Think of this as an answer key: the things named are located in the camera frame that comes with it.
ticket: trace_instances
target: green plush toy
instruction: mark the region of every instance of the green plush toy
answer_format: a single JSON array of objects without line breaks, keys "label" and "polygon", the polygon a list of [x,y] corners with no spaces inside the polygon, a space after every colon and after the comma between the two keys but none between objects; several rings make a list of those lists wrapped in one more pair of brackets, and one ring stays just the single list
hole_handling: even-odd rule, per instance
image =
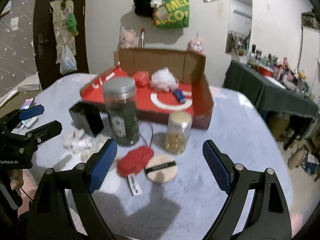
[{"label": "green plush toy", "polygon": [[75,36],[78,35],[77,21],[73,13],[69,14],[68,18],[66,19],[66,25],[68,26],[68,31],[70,33],[73,33]]}]

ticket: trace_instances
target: white plastic bag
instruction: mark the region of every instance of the white plastic bag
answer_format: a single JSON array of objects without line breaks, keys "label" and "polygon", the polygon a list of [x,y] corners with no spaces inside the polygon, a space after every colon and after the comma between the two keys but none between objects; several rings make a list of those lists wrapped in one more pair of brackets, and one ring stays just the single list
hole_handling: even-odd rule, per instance
[{"label": "white plastic bag", "polygon": [[168,68],[163,68],[152,74],[150,85],[155,90],[169,92],[169,90],[174,91],[179,87],[179,81]]},{"label": "white plastic bag", "polygon": [[72,51],[65,44],[63,46],[61,63],[60,63],[60,73],[65,75],[69,72],[77,70],[77,62],[75,56],[73,56]]}]

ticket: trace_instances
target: pink plush toy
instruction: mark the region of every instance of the pink plush toy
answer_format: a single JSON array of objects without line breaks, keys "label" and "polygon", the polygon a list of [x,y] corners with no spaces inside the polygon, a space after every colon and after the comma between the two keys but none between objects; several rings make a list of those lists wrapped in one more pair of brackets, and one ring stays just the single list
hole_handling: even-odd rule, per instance
[{"label": "pink plush toy", "polygon": [[121,33],[120,33],[121,48],[123,49],[132,48],[135,36],[136,36],[136,33],[134,30],[126,31],[124,27],[121,27]]},{"label": "pink plush toy", "polygon": [[188,43],[188,50],[192,50],[198,54],[203,54],[203,45],[202,45],[203,40],[191,40]]}]

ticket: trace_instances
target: metal screw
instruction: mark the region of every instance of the metal screw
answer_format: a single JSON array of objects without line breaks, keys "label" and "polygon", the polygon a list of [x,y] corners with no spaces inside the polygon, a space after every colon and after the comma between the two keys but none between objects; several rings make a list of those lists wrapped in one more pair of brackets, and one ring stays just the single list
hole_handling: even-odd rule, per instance
[{"label": "metal screw", "polygon": [[237,169],[238,171],[242,171],[242,170],[243,170],[243,165],[240,164],[240,163],[237,163],[237,164],[235,165],[235,167],[236,167],[236,169]]},{"label": "metal screw", "polygon": [[275,171],[271,168],[268,168],[267,173],[269,173],[270,175],[273,175],[275,173]]},{"label": "metal screw", "polygon": [[53,172],[53,168],[48,168],[45,170],[45,174],[51,174]]},{"label": "metal screw", "polygon": [[85,167],[84,163],[78,163],[77,166],[76,166],[76,169],[77,170],[83,170]]}]

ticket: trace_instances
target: dark green jar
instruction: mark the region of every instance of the dark green jar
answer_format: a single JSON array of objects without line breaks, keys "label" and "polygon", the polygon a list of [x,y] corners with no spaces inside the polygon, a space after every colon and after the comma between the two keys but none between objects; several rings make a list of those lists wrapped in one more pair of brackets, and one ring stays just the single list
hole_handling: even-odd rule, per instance
[{"label": "dark green jar", "polygon": [[103,84],[103,96],[114,139],[130,146],[139,140],[136,84],[131,77],[114,77]]}]

